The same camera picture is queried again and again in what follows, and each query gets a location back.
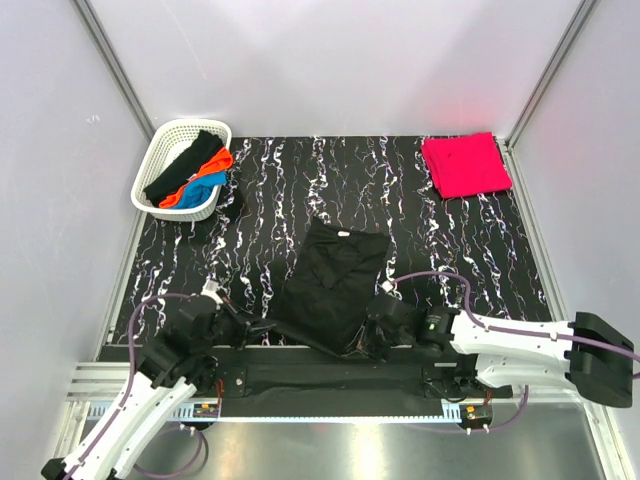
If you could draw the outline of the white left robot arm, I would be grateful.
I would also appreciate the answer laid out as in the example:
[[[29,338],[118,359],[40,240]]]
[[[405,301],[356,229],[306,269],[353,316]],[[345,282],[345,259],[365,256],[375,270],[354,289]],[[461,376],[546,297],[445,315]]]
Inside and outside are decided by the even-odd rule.
[[[72,453],[47,461],[45,479],[124,479],[137,457],[186,400],[213,391],[218,345],[241,349],[276,322],[242,312],[223,294],[180,294],[179,312],[140,350],[130,351],[126,383],[95,428]]]

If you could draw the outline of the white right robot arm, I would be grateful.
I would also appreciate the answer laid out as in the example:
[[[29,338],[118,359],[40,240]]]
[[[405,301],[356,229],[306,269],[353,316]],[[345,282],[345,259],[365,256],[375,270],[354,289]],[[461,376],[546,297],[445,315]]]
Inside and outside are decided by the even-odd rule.
[[[599,316],[519,322],[436,306],[419,309],[378,295],[366,310],[361,350],[376,360],[406,357],[423,368],[443,397],[515,386],[578,393],[604,406],[633,404],[633,343]]]

